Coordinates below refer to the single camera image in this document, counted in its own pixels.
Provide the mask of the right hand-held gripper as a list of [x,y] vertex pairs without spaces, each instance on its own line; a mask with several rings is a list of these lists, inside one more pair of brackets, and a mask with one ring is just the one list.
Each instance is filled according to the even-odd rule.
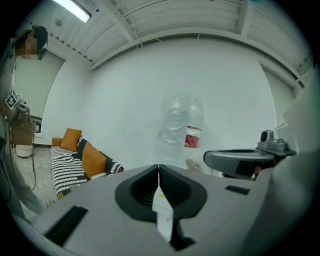
[[271,130],[264,130],[254,149],[228,149],[206,151],[205,164],[226,177],[249,180],[260,171],[273,168],[286,157],[295,155],[283,139],[275,139]]

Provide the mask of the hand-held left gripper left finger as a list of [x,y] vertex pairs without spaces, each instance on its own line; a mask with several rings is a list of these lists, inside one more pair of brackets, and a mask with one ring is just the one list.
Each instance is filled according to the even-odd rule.
[[142,171],[121,182],[115,190],[115,201],[129,217],[142,222],[155,223],[157,214],[152,210],[158,188],[159,166],[143,167]]

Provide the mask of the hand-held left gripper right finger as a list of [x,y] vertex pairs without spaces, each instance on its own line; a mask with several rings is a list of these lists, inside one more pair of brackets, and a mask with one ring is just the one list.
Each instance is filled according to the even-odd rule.
[[195,243],[184,235],[180,221],[195,217],[207,201],[207,190],[198,182],[178,173],[172,167],[159,166],[160,188],[173,209],[170,245],[183,250]]

